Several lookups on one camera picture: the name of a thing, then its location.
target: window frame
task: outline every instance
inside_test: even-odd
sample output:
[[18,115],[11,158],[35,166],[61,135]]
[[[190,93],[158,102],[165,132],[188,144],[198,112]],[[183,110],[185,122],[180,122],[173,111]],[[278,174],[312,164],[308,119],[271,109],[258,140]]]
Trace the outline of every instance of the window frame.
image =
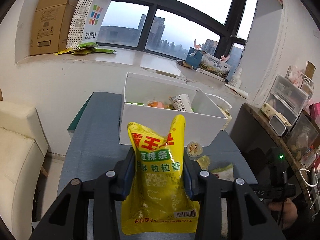
[[168,57],[176,60],[179,59],[179,58],[170,56],[168,54],[159,53],[156,51],[146,49],[147,39],[151,30],[153,19],[158,9],[186,18],[219,35],[220,40],[218,42],[215,53],[213,55],[216,58],[220,58],[222,55],[228,55],[231,51],[233,43],[244,45],[246,42],[246,40],[238,38],[236,36],[240,27],[243,13],[244,13],[246,0],[232,0],[229,13],[224,25],[218,22],[217,20],[215,20],[214,18],[210,17],[209,15],[199,11],[198,9],[195,9],[177,0],[111,0],[111,1],[140,4],[140,5],[148,6],[149,10],[141,31],[141,35],[140,35],[137,47],[98,42],[98,44],[102,46],[133,49],[133,50],[148,52],[148,53],[152,53],[152,54],[156,54],[156,55],[160,55],[163,57]]

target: green label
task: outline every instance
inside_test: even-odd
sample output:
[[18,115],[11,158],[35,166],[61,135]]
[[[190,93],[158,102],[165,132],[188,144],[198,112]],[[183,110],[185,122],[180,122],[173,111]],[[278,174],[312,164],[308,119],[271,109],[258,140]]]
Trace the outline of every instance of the green label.
[[155,152],[147,153],[147,152],[140,152],[141,153],[141,160],[144,162],[158,162],[158,161],[166,161],[170,160],[170,152],[168,149],[158,150]]

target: gray tablecloth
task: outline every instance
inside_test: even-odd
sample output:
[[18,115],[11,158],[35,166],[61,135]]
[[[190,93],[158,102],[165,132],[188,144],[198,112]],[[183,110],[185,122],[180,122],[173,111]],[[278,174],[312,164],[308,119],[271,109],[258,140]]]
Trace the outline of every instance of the gray tablecloth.
[[[116,162],[123,160],[130,148],[119,144],[119,118],[121,114],[121,95],[95,92],[72,137],[59,181],[58,194],[73,178],[82,181],[95,179],[102,173],[113,169]],[[225,131],[220,131],[209,147],[204,147],[204,155],[211,159],[209,169],[234,164],[235,178],[243,178],[247,183],[257,183],[239,149]],[[89,204],[88,239],[93,239],[92,229],[93,201]],[[116,203],[117,218],[121,239],[194,239],[194,234],[143,233],[126,236],[121,231],[121,203]]]

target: yellow snack bag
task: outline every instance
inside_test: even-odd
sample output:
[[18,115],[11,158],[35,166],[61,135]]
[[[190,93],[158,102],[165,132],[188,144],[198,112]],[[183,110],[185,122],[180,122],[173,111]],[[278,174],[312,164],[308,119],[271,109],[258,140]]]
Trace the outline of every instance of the yellow snack bag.
[[188,199],[182,178],[185,123],[184,116],[177,115],[167,137],[141,124],[128,124],[136,173],[121,208],[126,235],[196,231],[200,205]]

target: wooden leg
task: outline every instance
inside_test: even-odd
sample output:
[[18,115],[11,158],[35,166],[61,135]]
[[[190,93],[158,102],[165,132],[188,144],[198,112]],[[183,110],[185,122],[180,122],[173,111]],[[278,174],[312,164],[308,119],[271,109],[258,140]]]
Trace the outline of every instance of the wooden leg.
[[47,171],[44,169],[43,166],[41,166],[40,173],[43,174],[45,177],[48,177],[48,173],[47,173]]

